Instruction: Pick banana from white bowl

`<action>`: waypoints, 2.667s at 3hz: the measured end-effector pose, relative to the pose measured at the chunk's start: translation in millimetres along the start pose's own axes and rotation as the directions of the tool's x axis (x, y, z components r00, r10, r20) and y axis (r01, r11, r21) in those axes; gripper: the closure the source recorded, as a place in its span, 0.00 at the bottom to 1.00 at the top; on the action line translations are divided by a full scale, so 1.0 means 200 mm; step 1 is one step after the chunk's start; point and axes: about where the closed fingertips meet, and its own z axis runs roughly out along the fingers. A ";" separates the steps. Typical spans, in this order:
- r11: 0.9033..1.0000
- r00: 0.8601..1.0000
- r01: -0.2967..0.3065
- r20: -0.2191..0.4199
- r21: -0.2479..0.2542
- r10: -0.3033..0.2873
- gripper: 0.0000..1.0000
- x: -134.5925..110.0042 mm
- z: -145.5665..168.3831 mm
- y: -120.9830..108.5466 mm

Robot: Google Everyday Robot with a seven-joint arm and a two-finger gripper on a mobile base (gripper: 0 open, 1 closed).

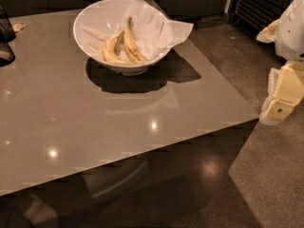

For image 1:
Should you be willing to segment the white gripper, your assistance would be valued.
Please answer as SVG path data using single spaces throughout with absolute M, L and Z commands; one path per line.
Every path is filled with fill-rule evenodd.
M 266 98 L 259 121 L 266 125 L 283 122 L 304 99 L 304 0 L 293 0 L 289 7 L 256 39 L 265 44 L 275 42 L 275 53 L 292 60 L 281 69 L 272 68 Z

